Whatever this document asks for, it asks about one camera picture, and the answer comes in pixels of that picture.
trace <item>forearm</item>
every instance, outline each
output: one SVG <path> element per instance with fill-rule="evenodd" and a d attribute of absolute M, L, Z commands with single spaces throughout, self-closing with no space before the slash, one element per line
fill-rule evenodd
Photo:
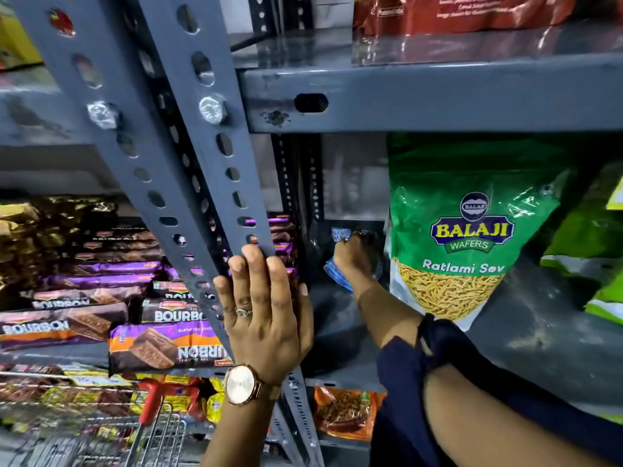
<path fill-rule="evenodd" d="M 435 439 L 461 467 L 610 465 L 518 415 L 451 365 L 429 374 L 424 404 Z"/>
<path fill-rule="evenodd" d="M 416 345 L 417 327 L 422 321 L 420 313 L 393 296 L 370 276 L 357 271 L 345 276 L 353 287 L 363 322 L 378 347 L 386 345 L 394 336 Z"/>
<path fill-rule="evenodd" d="M 274 405 L 265 400 L 241 406 L 225 402 L 200 467 L 259 466 Z"/>

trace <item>sleeve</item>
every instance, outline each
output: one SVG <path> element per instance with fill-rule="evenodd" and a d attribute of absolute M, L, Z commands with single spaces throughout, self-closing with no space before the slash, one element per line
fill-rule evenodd
<path fill-rule="evenodd" d="M 422 340 L 432 356 L 425 355 Z M 451 464 L 434 440 L 423 400 L 426 374 L 444 364 L 452 364 L 479 389 L 544 429 L 613 463 L 623 464 L 623 450 L 616 441 L 623 439 L 623 426 L 584 413 L 537 385 L 496 367 L 456 325 L 427 314 L 419 327 L 416 347 L 394 337 L 383 347 L 377 361 L 379 380 L 387 390 L 384 416 L 409 438 L 426 465 Z"/>

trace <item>bolt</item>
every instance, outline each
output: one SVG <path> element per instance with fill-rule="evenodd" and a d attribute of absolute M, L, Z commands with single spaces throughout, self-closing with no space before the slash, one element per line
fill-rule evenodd
<path fill-rule="evenodd" d="M 207 96 L 199 101 L 199 112 L 211 125 L 220 125 L 227 116 L 225 101 L 214 96 Z"/>
<path fill-rule="evenodd" d="M 102 129 L 117 129 L 121 114 L 115 105 L 106 101 L 93 101 L 87 105 L 89 118 Z"/>

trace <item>green snack bag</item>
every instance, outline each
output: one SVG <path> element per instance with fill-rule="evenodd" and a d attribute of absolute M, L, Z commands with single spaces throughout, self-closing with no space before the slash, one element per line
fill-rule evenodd
<path fill-rule="evenodd" d="M 585 277 L 606 284 L 623 256 L 623 211 L 606 210 L 623 175 L 623 161 L 606 164 L 576 206 L 556 230 L 541 257 L 541 266 L 567 277 Z"/>
<path fill-rule="evenodd" d="M 610 321 L 623 324 L 623 261 L 619 261 L 611 282 L 597 290 L 584 308 Z"/>
<path fill-rule="evenodd" d="M 564 151 L 533 139 L 389 137 L 390 291 L 468 330 L 558 206 Z"/>

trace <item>ring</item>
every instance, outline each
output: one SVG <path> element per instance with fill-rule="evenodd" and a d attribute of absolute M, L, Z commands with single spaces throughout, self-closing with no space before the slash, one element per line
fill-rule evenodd
<path fill-rule="evenodd" d="M 252 309 L 236 308 L 236 314 L 240 317 L 249 317 L 253 313 Z"/>

